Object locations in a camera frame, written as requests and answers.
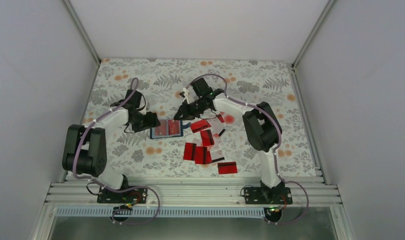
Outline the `red card gold ribbon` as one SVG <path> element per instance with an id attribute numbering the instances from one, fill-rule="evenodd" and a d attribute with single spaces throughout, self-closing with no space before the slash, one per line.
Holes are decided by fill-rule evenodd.
<path id="1" fill-rule="evenodd" d="M 169 119 L 168 123 L 168 134 L 170 136 L 177 136 L 181 134 L 181 122 L 179 120 Z"/>

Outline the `blue card holder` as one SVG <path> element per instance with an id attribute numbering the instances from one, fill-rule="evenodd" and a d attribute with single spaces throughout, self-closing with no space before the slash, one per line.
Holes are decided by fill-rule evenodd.
<path id="1" fill-rule="evenodd" d="M 191 126 L 190 123 L 184 124 L 182 120 L 161 119 L 160 126 L 150 129 L 149 138 L 152 140 L 178 138 L 184 136 L 184 129 Z"/>

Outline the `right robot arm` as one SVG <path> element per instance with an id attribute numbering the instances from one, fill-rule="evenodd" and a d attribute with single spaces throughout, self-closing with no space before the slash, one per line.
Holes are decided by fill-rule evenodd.
<path id="1" fill-rule="evenodd" d="M 226 113 L 241 118 L 249 144 L 258 151 L 261 166 L 260 185 L 262 199 L 273 204 L 281 196 L 280 189 L 285 183 L 279 175 L 276 152 L 282 142 L 282 128 L 271 106 L 262 101 L 248 103 L 227 94 L 227 90 L 213 89 L 203 77 L 194 79 L 190 84 L 196 93 L 196 99 L 190 97 L 187 87 L 180 92 L 183 98 L 175 120 L 190 121 L 200 118 L 206 110 Z"/>

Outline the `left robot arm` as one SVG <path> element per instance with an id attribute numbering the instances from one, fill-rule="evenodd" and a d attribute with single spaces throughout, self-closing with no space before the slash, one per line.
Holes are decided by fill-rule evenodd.
<path id="1" fill-rule="evenodd" d="M 128 90 L 125 99 L 110 105 L 108 112 L 87 125 L 72 124 L 67 129 L 62 167 L 76 179 L 87 179 L 110 190 L 118 203 L 129 198 L 125 175 L 107 167 L 107 137 L 120 127 L 135 134 L 159 127 L 156 113 L 146 110 L 147 101 L 137 90 Z"/>

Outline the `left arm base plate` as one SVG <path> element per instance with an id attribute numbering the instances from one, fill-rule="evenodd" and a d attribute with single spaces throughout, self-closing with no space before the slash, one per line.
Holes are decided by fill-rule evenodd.
<path id="1" fill-rule="evenodd" d="M 148 190 L 137 188 L 127 192 L 118 193 L 100 188 L 96 202 L 99 204 L 145 204 Z"/>

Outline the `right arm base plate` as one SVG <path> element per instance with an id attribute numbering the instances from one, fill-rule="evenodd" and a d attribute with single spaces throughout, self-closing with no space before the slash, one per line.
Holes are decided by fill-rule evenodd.
<path id="1" fill-rule="evenodd" d="M 291 189 L 283 187 L 279 190 L 265 190 L 261 187 L 246 185 L 241 189 L 241 196 L 247 205 L 292 205 Z"/>

